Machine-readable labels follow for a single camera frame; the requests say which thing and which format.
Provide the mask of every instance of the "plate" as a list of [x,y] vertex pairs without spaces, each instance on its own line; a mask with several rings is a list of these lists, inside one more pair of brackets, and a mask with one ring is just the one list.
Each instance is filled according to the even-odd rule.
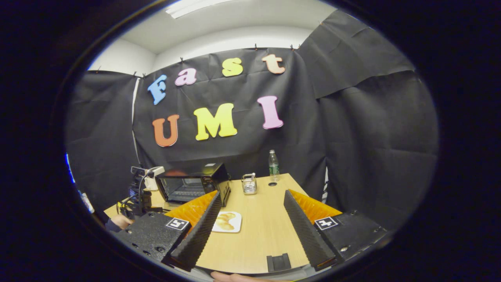
[[212,227],[214,232],[237,233],[240,232],[242,215],[237,212],[223,211],[217,215],[216,222]]

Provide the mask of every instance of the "ceiling light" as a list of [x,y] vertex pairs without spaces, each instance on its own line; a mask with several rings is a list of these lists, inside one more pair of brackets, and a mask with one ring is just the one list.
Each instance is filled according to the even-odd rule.
[[169,5],[165,12],[177,19],[178,17],[184,16],[185,14],[193,11],[229,1],[233,0],[180,0],[172,5]]

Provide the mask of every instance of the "pink letter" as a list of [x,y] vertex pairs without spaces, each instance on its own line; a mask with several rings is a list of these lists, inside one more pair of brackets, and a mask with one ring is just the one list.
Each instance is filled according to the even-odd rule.
[[176,81],[174,83],[177,86],[182,86],[184,84],[188,84],[188,85],[193,84],[196,81],[195,75],[196,75],[195,69],[182,70],[178,74],[179,77],[176,79]]
[[278,128],[284,125],[284,122],[279,119],[277,108],[275,107],[276,96],[265,96],[258,99],[258,103],[263,107],[265,113],[264,129]]

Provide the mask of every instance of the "black backdrop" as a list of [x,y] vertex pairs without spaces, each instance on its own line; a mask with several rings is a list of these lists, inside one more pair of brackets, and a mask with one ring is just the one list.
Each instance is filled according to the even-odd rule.
[[124,199],[137,166],[132,138],[132,93],[137,78],[88,72],[75,86],[66,118],[66,150],[77,189],[97,214]]
[[[268,54],[282,58],[284,73],[268,71],[261,61]],[[241,58],[243,72],[224,77],[222,62],[235,57]],[[186,68],[197,70],[197,81],[176,86],[177,74]],[[163,74],[166,97],[154,105],[147,88]],[[224,162],[234,179],[250,172],[265,176],[268,151],[274,149],[281,173],[290,173],[317,200],[327,166],[327,203],[341,211],[358,209],[389,229],[404,222],[431,181],[438,126],[429,92],[402,53],[340,10],[298,50],[218,52],[147,75],[139,80],[131,128],[136,79],[88,72],[75,88],[68,116],[68,153],[72,168],[76,167],[77,187],[84,186],[96,210],[127,195],[129,168],[137,163],[132,129],[146,167]],[[257,99],[269,95],[278,97],[277,112],[284,125],[265,130]],[[82,103],[82,97],[91,101]],[[207,107],[215,115],[223,103],[234,104],[237,135],[197,141],[193,111]],[[103,116],[86,118],[96,110]],[[152,121],[172,114],[180,116],[177,142],[160,147]],[[82,139],[86,132],[90,137]],[[170,136],[167,121],[164,135]]]

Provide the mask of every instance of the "pink letter i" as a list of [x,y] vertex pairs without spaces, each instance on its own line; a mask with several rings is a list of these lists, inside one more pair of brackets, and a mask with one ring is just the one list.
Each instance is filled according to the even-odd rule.
[[279,119],[277,108],[275,107],[276,96],[265,96],[258,99],[258,103],[263,107],[265,113],[264,129],[278,128],[284,125],[284,122]]

